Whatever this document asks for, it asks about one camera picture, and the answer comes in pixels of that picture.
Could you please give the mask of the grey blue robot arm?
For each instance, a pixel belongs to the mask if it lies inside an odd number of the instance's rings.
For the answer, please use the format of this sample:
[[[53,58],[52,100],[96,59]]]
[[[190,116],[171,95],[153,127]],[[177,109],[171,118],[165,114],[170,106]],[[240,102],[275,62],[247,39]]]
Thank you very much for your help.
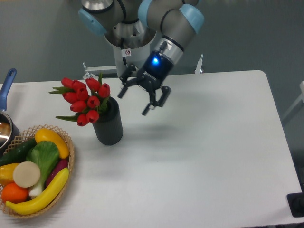
[[[120,51],[119,97],[137,85],[150,97],[142,114],[162,107],[171,89],[163,81],[199,33],[205,18],[196,0],[84,0],[78,15],[95,35]]]

